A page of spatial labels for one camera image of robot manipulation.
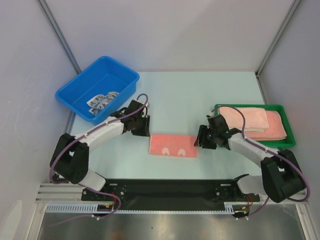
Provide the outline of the patterned towel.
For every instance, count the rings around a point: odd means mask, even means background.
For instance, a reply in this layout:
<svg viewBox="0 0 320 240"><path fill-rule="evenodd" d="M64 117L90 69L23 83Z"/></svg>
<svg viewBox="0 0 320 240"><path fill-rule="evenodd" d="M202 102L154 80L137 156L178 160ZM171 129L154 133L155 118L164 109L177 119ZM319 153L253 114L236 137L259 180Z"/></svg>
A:
<svg viewBox="0 0 320 240"><path fill-rule="evenodd" d="M118 96L118 92L111 91L106 95L98 94L94 96L92 99L86 102L86 104L90 107L89 112L96 116L99 112L101 112L115 97Z"/></svg>

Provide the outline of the light pink embroidered towel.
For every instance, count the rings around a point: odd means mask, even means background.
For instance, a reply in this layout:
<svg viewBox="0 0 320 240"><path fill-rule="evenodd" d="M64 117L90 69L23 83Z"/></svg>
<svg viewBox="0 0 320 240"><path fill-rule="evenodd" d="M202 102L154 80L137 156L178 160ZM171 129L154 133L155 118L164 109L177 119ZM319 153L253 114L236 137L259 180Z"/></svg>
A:
<svg viewBox="0 0 320 240"><path fill-rule="evenodd" d="M231 107L220 107L218 113L222 115L230 129L237 128L241 130L245 120L245 128L268 129L266 111L260 107L237 107L236 110Z"/></svg>

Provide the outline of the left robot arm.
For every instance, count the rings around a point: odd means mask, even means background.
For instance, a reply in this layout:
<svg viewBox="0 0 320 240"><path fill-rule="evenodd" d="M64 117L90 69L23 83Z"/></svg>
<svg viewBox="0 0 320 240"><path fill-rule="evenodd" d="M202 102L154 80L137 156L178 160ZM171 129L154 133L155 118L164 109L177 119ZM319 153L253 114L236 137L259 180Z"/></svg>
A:
<svg viewBox="0 0 320 240"><path fill-rule="evenodd" d="M92 189L99 200L110 195L107 180L89 168L89 156L96 148L112 138L130 132L149 137L149 103L132 100L128 107L113 112L105 121L78 134L60 136L50 161L49 178L54 184L72 183Z"/></svg>

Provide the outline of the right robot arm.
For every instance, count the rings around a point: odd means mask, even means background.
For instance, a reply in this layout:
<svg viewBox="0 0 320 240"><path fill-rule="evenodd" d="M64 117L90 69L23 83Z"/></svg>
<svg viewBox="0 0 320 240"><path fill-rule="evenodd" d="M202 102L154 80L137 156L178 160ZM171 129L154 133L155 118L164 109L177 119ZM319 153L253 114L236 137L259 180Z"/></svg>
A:
<svg viewBox="0 0 320 240"><path fill-rule="evenodd" d="M295 155L288 149L277 150L250 139L238 128L229 128L218 114L208 116L208 125L200 125L194 146L215 150L217 147L236 152L260 167L261 174L244 174L235 179L230 195L242 201L248 194L266 195L273 202L291 200L293 195L309 190Z"/></svg>

